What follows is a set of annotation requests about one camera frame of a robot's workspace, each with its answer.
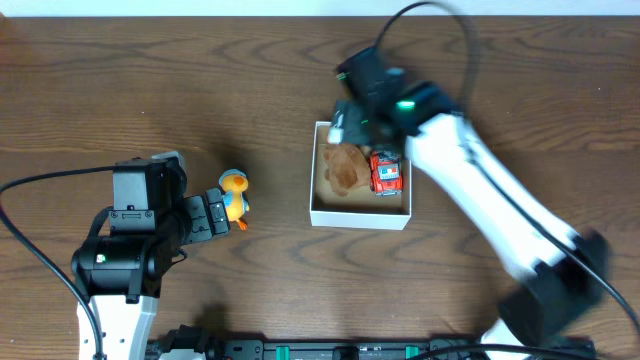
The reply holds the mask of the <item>brown plush toy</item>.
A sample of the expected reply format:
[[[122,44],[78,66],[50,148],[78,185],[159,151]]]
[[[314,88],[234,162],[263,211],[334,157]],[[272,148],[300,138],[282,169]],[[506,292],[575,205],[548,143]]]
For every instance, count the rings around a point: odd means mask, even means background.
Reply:
[[[345,197],[351,191],[370,185],[371,170],[361,149],[352,144],[329,144],[323,151],[327,165],[325,179],[331,190]]]

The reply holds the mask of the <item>red toy fire truck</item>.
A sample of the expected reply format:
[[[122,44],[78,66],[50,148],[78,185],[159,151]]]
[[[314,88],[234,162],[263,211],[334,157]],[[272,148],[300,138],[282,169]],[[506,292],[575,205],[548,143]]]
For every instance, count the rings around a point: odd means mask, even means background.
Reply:
[[[403,190],[400,157],[389,151],[373,151],[369,157],[370,188],[376,196],[399,195]]]

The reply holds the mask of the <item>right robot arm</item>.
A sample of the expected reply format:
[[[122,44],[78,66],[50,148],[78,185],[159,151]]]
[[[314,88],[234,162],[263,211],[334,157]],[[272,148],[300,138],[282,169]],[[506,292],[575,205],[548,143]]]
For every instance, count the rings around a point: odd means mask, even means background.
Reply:
[[[483,344],[550,348],[603,295],[610,247],[539,203],[433,82],[409,84],[373,47],[336,68],[350,100],[336,105],[344,142],[400,152],[432,178],[488,240],[519,288]]]

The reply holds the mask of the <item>yellow duck toy blue hat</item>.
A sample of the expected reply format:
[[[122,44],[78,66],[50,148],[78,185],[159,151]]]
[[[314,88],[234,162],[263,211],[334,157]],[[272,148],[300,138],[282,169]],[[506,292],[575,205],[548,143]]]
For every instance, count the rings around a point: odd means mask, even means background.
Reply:
[[[244,197],[244,192],[249,187],[247,175],[238,169],[229,169],[221,175],[219,185],[223,191],[222,198],[228,220],[236,222],[241,230],[246,231],[248,224],[244,215],[250,209]]]

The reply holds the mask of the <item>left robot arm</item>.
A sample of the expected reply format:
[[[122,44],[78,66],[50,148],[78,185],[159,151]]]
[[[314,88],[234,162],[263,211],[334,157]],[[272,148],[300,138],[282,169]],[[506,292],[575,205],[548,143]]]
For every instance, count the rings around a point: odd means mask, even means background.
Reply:
[[[163,276],[184,246],[229,232],[220,191],[188,197],[186,187],[177,152],[117,163],[114,203],[72,257],[89,305],[77,311],[80,358],[93,358],[97,344],[106,359],[144,358]]]

